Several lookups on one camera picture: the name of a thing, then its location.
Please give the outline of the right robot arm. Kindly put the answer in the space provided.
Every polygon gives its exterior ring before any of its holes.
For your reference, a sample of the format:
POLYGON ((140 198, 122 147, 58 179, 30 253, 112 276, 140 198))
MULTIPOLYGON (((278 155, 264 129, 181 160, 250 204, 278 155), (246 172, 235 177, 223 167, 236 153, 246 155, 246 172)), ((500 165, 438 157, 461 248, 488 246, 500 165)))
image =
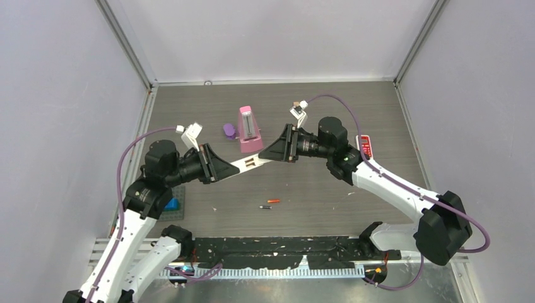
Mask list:
POLYGON ((457 194, 428 191, 362 157, 336 117, 322 118, 317 134, 287 124, 280 137, 259 154, 261 159, 288 163, 301 156, 326 159, 336 179, 380 197, 412 220, 404 225, 370 224, 360 234, 360 251, 368 259, 384 251, 414 251, 445 266, 473 234, 457 194))

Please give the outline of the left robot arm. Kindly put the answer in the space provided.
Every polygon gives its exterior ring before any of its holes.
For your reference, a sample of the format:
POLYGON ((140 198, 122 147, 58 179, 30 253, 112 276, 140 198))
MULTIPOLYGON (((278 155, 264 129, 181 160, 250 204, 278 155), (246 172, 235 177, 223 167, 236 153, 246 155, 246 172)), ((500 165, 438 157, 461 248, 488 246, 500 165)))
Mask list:
POLYGON ((119 222, 97 266, 78 290, 64 302, 138 302, 152 281, 172 261, 187 261, 194 251, 192 233, 170 225, 151 251, 133 264, 148 232, 173 198, 172 189, 199 180, 218 182, 240 169, 217 156, 208 144, 191 148, 184 156, 175 143, 152 143, 141 166, 141 176, 120 193, 119 222))

